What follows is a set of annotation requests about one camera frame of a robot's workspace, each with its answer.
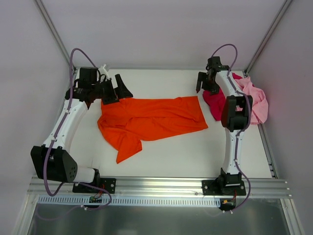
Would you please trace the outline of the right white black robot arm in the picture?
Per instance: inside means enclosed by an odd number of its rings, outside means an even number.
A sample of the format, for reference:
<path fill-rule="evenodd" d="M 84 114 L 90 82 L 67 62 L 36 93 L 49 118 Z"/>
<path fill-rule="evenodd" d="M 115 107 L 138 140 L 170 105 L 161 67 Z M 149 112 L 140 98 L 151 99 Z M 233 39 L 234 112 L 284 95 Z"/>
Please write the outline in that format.
<path fill-rule="evenodd" d="M 208 59 L 206 72 L 199 72 L 196 92 L 201 89 L 217 94 L 222 91 L 225 105 L 221 124 L 225 128 L 226 144 L 224 163 L 219 176 L 214 180 L 201 182 L 202 193 L 212 195 L 245 196 L 246 189 L 240 169 L 241 145 L 245 130 L 250 125 L 252 96 L 244 94 L 230 73 L 230 67 L 222 65 L 219 56 Z"/>

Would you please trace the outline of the light pink t shirt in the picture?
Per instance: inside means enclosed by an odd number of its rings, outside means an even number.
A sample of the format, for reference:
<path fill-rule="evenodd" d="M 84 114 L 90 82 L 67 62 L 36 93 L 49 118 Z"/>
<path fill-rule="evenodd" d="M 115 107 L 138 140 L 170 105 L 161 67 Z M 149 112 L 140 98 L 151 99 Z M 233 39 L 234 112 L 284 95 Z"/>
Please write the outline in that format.
<path fill-rule="evenodd" d="M 251 82 L 250 77 L 235 79 L 240 89 L 253 99 L 251 124 L 265 123 L 268 119 L 268 101 L 264 91 L 257 88 Z"/>

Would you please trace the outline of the magenta t shirt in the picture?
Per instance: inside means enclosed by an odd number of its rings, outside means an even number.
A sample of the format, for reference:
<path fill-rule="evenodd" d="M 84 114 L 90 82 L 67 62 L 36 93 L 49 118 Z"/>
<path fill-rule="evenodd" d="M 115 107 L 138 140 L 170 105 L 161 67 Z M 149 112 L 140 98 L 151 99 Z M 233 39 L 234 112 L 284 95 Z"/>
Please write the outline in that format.
<path fill-rule="evenodd" d="M 208 105 L 214 120 L 221 121 L 225 104 L 225 95 L 221 88 L 219 87 L 219 93 L 217 95 L 209 95 L 208 91 L 203 90 L 202 97 Z"/>

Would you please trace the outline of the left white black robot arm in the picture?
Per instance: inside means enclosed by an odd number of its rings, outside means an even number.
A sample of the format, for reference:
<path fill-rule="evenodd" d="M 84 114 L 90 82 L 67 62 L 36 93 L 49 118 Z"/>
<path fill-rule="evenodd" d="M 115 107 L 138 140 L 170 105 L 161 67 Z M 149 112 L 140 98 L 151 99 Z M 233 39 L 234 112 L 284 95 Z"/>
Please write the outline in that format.
<path fill-rule="evenodd" d="M 114 104 L 133 94 L 125 86 L 121 75 L 116 74 L 113 86 L 104 67 L 81 67 L 72 77 L 72 85 L 65 95 L 61 114 L 50 135 L 40 146 L 34 146 L 30 155 L 38 178 L 60 183 L 83 183 L 89 192 L 100 189 L 100 173 L 91 167 L 79 166 L 70 155 L 74 134 L 91 104 Z"/>

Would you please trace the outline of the orange t shirt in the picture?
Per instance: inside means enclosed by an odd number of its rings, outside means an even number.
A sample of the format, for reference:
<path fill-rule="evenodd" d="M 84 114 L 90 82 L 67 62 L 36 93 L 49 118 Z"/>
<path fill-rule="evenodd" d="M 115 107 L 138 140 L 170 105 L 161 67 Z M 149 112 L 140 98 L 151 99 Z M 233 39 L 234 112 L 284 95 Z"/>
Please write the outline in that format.
<path fill-rule="evenodd" d="M 117 164 L 142 151 L 143 141 L 157 141 L 208 128 L 197 96 L 125 98 L 117 103 L 101 104 L 97 125 L 103 138 L 117 150 Z"/>

